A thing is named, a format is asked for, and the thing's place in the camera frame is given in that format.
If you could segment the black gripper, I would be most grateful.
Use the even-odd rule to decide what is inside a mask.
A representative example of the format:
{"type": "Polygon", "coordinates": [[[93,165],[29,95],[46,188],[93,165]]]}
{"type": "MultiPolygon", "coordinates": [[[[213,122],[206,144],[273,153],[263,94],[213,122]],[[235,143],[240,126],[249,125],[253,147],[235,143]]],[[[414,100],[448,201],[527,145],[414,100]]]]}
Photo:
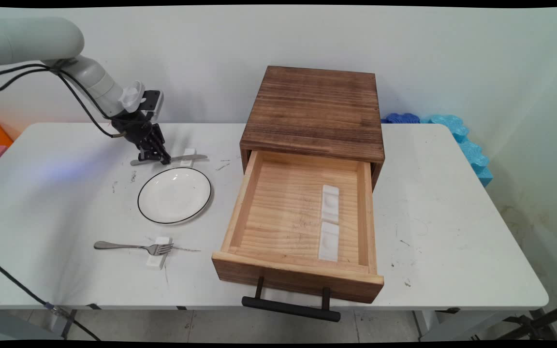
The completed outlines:
{"type": "Polygon", "coordinates": [[[164,147],[164,136],[159,125],[152,123],[156,112],[137,111],[121,112],[111,118],[111,125],[119,133],[124,134],[124,139],[139,150],[138,161],[156,160],[156,153],[161,157],[160,162],[168,165],[172,157],[164,147]]]}

